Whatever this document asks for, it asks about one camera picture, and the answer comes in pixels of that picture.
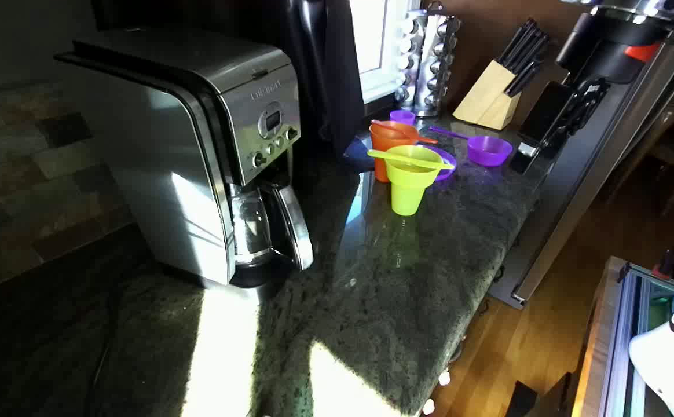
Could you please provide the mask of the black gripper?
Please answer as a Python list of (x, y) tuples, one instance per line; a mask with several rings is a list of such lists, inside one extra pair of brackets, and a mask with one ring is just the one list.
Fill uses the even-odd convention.
[(520, 125), (520, 144), (510, 168), (522, 173), (537, 158), (540, 148), (559, 148), (607, 96), (605, 80), (588, 80), (578, 85), (548, 83)]

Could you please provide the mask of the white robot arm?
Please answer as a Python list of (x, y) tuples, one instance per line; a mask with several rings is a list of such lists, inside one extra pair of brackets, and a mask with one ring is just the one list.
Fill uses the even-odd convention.
[(557, 52), (565, 80), (548, 83), (519, 129), (510, 160), (525, 172), (542, 154), (559, 151), (595, 114), (607, 90), (632, 83), (674, 33), (674, 0), (581, 0), (578, 17)]

